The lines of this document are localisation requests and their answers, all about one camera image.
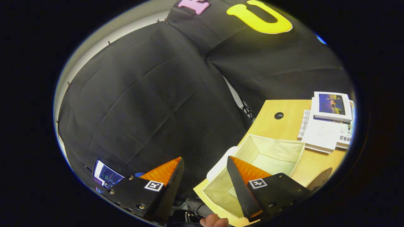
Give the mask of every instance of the desk grommet hole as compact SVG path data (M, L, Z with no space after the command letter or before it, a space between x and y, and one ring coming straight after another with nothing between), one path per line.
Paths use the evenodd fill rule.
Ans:
M274 117L275 117L275 119L279 120L279 119L282 119L283 116L284 116L284 115L283 115L282 112L277 112Z

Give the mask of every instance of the wooden desk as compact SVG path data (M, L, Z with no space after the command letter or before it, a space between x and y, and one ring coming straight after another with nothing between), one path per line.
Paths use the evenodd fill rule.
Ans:
M300 125L303 120L303 111L311 108L311 100L267 100L261 108L254 123L240 141L238 146L244 141L248 134L267 137L271 139L282 139L297 141ZM275 114L282 112L282 119L275 119ZM332 167L331 175L336 171L342 162L346 151L334 150L331 154L305 149L300 162L298 163L291 178L307 187L311 181L322 171ZM205 204L221 218L228 218L229 223L236 227L243 227L248 224L247 219L238 219L230 215L227 211L209 202L201 193L208 180L205 179L194 191L205 202Z

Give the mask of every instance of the pink letter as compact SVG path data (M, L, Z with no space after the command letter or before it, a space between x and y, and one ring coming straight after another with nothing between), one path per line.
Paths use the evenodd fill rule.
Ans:
M201 2L204 0L182 0L178 7L185 6L187 8L195 10L196 14L201 14L208 6L209 2Z

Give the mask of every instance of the orange textured pad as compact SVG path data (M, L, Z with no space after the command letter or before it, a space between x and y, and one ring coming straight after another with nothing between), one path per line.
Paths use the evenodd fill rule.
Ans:
M248 181L271 176L269 173L263 171L262 169L257 168L241 159L233 156L230 156L230 158L233 160L234 164L236 164L238 172L240 173L241 177L243 178L244 184L246 185L248 184Z
M181 160L181 157L178 157L165 164L162 164L161 166L145 173L140 178L143 178L143 179L149 180L149 181L161 182L161 183L164 183L164 186L167 186L167 184L180 160Z

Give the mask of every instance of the yellow letter u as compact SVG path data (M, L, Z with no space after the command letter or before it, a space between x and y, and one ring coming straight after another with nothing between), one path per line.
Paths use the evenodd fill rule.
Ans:
M283 17L281 14L277 13L270 7L266 6L264 3L256 0L250 0L247 1L247 3L250 5L258 6L259 8L265 10L267 13L275 17L278 21L275 23L265 22L257 15L249 11L247 9L247 6L243 4L237 4L235 6L230 7L226 11L226 13L228 15L234 15L238 17L252 29L262 33L278 34L282 32L288 32L292 29L292 24L285 17Z

